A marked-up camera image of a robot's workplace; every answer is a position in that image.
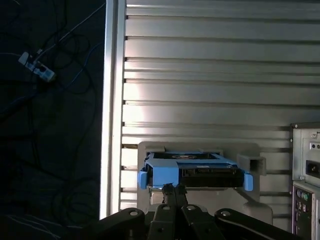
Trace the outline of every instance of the white connector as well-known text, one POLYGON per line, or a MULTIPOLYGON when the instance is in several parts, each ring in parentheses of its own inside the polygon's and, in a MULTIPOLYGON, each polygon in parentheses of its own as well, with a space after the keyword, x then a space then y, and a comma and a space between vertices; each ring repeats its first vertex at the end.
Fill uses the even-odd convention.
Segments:
POLYGON ((29 69, 34 74, 38 75, 42 80, 44 80, 47 83, 52 82, 56 78, 55 72, 50 70, 41 62, 39 61, 27 62, 28 59, 29 59, 29 53, 24 52, 18 61, 19 63, 23 64, 27 69, 29 69))

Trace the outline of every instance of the black mechanical arm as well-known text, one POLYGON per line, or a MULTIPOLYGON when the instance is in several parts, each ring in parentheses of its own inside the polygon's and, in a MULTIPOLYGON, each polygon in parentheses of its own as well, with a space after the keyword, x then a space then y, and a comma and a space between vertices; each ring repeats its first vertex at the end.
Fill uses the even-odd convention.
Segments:
POLYGON ((127 208, 63 237, 63 240, 301 240, 300 237, 238 211, 223 208, 214 216, 188 204, 184 186, 166 184, 162 204, 146 214, 127 208))

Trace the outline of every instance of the computer port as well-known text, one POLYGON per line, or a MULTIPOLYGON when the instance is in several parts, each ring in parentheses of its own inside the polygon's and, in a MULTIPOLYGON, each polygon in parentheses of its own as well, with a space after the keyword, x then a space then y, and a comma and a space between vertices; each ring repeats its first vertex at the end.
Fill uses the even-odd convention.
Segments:
POLYGON ((296 195, 297 195, 299 198, 301 198, 301 194, 302 194, 301 190, 297 190, 297 191, 296 191, 296 195))
POLYGON ((307 175, 320 179, 320 162, 307 160, 305 173, 307 175))
POLYGON ((310 142, 309 149, 320 151, 320 142, 310 142))

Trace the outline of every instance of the screw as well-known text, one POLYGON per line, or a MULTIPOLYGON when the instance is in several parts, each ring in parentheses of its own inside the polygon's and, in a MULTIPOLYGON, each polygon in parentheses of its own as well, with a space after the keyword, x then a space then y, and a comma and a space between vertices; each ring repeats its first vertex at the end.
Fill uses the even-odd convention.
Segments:
POLYGON ((195 206, 190 205, 190 206, 187 206, 186 209, 188 209, 188 210, 195 210, 196 208, 195 208, 195 206))
POLYGON ((136 211, 131 211, 131 212, 130 212, 130 215, 131 215, 131 216, 137 216, 138 213, 137 213, 136 211))
POLYGON ((228 216, 231 215, 231 213, 228 212, 228 211, 222 211, 222 212, 221 212, 221 215, 222 215, 222 216, 225 216, 225 217, 228 217, 228 216))

